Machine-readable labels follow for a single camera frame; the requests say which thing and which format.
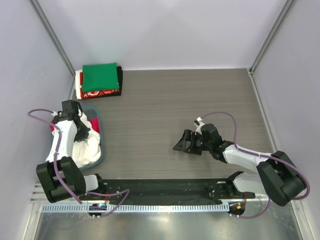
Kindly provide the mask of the white printed t-shirt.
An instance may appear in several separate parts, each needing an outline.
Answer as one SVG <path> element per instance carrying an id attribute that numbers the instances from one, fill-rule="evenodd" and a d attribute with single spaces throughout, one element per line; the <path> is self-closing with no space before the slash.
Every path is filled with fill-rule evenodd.
<path id="1" fill-rule="evenodd" d="M 93 129 L 89 131 L 88 138 L 83 141 L 75 141 L 72 150 L 72 159 L 78 168 L 83 168 L 89 165 L 96 164 L 101 155 L 101 136 L 100 133 L 95 132 Z"/>

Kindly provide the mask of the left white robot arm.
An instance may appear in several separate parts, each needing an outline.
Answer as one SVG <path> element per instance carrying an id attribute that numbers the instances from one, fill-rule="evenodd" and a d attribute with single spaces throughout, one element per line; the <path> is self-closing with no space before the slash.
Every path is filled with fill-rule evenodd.
<path id="1" fill-rule="evenodd" d="M 75 142 L 86 140 L 90 128 L 81 120 L 84 115 L 79 102 L 66 100 L 61 103 L 50 122 L 54 137 L 50 153 L 44 163 L 37 165 L 36 174 L 50 203 L 74 198 L 81 203 L 80 196 L 89 192 L 100 200 L 107 192 L 99 174 L 84 176 L 72 158 Z"/>

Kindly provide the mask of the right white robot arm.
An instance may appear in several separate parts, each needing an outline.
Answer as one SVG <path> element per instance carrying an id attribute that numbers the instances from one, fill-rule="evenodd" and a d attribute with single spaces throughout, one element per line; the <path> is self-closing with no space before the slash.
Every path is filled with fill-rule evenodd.
<path id="1" fill-rule="evenodd" d="M 217 161 L 250 170 L 251 174 L 236 173 L 225 185 L 231 198 L 251 192 L 266 195 L 283 207 L 307 189 L 306 180 L 284 152 L 259 153 L 237 147 L 232 141 L 222 139 L 212 123 L 199 123 L 195 131 L 186 129 L 173 150 L 193 155 L 209 152 Z"/>

